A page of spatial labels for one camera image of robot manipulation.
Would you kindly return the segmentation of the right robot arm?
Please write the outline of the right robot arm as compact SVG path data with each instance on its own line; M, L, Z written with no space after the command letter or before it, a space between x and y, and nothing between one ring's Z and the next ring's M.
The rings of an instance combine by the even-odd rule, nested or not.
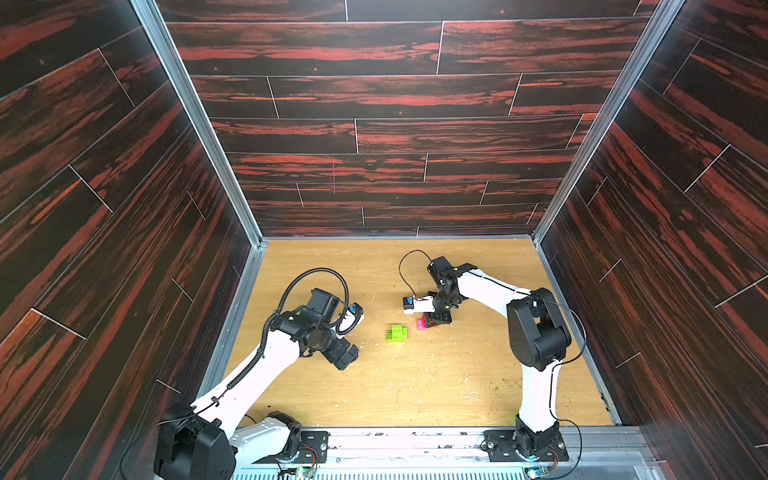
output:
M466 300L477 301L507 321L510 349L522 367L522 400L515 417L515 450L523 459L540 458L562 440L556 411L560 368L572 343L571 333L551 291L512 286L476 266L453 266L444 258L427 271L437 290L424 312L429 327L451 322L451 312Z

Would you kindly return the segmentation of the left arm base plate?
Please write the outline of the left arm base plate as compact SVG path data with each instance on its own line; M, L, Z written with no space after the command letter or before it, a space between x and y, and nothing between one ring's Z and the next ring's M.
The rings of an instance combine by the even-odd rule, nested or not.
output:
M324 464L328 458L330 432L302 430L298 440L292 440L286 453L268 456L257 461L267 465L314 465Z

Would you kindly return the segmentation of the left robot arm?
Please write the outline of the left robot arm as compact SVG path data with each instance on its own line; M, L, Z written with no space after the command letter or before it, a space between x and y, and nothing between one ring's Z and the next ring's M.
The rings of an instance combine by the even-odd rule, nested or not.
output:
M292 459L299 450L300 422L281 412L248 427L240 422L298 359L321 353L343 370L358 358L358 348L336 330L335 313L357 321L363 310L314 289L307 304L271 316L259 346L227 377L190 404L174 404L163 414L154 473L162 479L230 479L268 457Z

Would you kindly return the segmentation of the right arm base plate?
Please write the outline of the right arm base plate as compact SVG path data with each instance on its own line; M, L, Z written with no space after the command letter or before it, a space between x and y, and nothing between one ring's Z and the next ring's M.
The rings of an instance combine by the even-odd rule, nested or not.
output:
M527 427L486 430L480 448L491 462L566 462L569 453L557 424L542 432Z

